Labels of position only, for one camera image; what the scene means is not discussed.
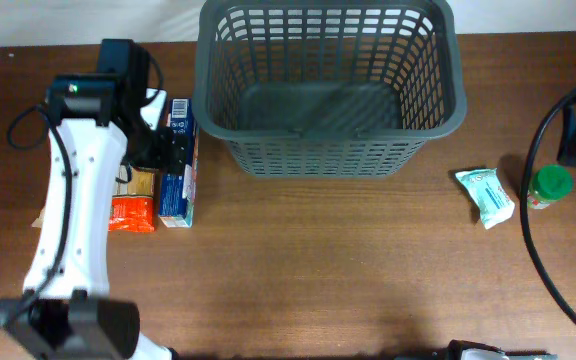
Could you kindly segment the blue tissue pack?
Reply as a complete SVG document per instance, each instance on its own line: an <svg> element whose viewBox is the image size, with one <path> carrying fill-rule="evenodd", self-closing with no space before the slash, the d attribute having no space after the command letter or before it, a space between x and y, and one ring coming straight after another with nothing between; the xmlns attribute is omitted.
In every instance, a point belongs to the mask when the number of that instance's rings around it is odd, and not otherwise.
<svg viewBox="0 0 576 360"><path fill-rule="evenodd" d="M198 169L199 129L191 100L171 100L167 126L187 140L181 174L161 178L159 218L168 228L190 228L193 224Z"/></svg>

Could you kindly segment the orange pasta packet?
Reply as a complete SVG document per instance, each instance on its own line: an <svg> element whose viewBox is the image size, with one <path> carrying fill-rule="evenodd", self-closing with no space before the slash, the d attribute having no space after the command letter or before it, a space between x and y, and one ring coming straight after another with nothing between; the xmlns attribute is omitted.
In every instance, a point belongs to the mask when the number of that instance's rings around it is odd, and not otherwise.
<svg viewBox="0 0 576 360"><path fill-rule="evenodd" d="M109 230L154 232L155 175L121 165L117 177L120 182L114 187Z"/></svg>

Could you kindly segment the grey plastic basket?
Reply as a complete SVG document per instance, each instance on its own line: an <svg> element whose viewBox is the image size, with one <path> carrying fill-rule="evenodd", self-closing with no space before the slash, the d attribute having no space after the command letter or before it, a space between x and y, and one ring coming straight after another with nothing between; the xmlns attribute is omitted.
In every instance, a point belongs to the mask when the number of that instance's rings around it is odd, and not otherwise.
<svg viewBox="0 0 576 360"><path fill-rule="evenodd" d="M396 173L467 113L444 0L208 1L192 98L258 177Z"/></svg>

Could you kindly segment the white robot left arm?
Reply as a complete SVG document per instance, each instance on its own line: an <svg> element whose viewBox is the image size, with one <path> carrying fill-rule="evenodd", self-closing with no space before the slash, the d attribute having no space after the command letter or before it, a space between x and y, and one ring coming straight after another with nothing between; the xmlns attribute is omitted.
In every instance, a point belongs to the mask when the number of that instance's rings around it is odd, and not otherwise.
<svg viewBox="0 0 576 360"><path fill-rule="evenodd" d="M22 293L0 300L0 332L36 359L173 359L141 330L135 303L109 296L107 238L119 170L180 173L184 135L141 111L160 70L130 39L102 42L93 72L62 74L37 106L51 165L44 220Z"/></svg>

